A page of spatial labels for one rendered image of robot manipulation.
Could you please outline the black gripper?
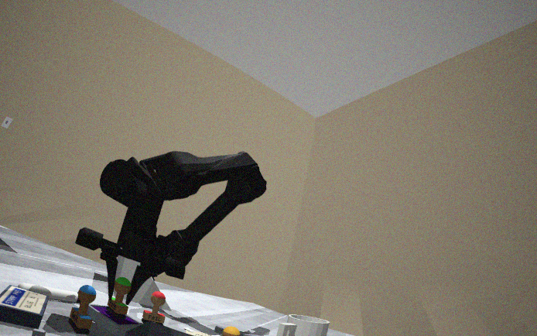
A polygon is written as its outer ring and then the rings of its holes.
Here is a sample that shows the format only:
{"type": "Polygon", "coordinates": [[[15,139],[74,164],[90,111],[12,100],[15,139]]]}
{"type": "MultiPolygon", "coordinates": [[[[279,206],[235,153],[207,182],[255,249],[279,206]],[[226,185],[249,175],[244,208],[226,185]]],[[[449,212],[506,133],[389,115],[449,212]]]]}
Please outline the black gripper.
{"type": "MultiPolygon", "coordinates": [[[[108,296],[109,300],[112,299],[113,292],[114,292],[114,285],[115,285],[115,276],[116,276],[116,270],[118,266],[118,260],[117,257],[119,255],[122,255],[122,249],[123,247],[120,246],[120,241],[122,237],[122,233],[127,227],[130,219],[135,219],[138,221],[137,227],[142,228],[145,230],[149,230],[149,226],[156,226],[157,220],[154,220],[153,218],[150,218],[144,214],[141,214],[137,211],[133,210],[127,210],[125,219],[123,222],[123,225],[121,227],[120,234],[118,236],[117,243],[110,242],[107,239],[103,238],[103,234],[94,231],[89,228],[82,228],[79,230],[77,239],[75,241],[76,244],[83,246],[85,248],[96,250],[98,248],[101,249],[100,259],[103,259],[107,263],[107,269],[108,269],[108,296]],[[121,247],[121,248],[120,248],[121,247]]],[[[136,262],[140,262],[136,259],[136,262]]],[[[136,295],[137,291],[140,289],[141,285],[149,279],[151,276],[157,277],[158,274],[156,273],[157,270],[162,270],[165,272],[167,276],[176,277],[178,279],[183,279],[185,274],[185,265],[181,262],[178,262],[174,259],[166,258],[160,259],[154,257],[153,264],[152,265],[146,265],[143,262],[140,262],[140,266],[137,265],[135,274],[132,278],[131,282],[131,289],[129,293],[127,294],[125,303],[127,305],[130,304],[133,297],[136,295]]]]}

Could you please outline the grey mug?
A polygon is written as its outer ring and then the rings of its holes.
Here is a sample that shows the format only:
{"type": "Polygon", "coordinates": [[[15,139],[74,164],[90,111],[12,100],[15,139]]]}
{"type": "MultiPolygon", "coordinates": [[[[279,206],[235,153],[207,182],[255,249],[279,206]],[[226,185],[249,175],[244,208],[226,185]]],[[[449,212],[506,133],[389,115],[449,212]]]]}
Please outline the grey mug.
{"type": "Polygon", "coordinates": [[[276,336],[327,336],[329,321],[290,314],[287,323],[280,323],[276,336]]]}

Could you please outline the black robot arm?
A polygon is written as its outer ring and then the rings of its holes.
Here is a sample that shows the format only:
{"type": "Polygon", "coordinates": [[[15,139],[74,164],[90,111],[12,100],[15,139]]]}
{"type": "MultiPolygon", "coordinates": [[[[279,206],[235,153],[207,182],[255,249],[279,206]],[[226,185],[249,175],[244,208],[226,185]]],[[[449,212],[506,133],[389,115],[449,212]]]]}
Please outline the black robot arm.
{"type": "Polygon", "coordinates": [[[146,265],[152,265],[154,257],[170,258],[187,266],[200,240],[239,204],[262,196],[267,182],[258,164],[244,151],[207,157],[171,151],[139,163],[134,156],[127,161],[111,161],[101,174],[103,193],[157,221],[164,201],[187,198],[205,184],[226,180],[226,189],[219,198],[183,230],[156,237],[156,226],[150,225],[149,230],[138,228],[138,221],[131,218],[120,241],[123,257],[146,265]]]}

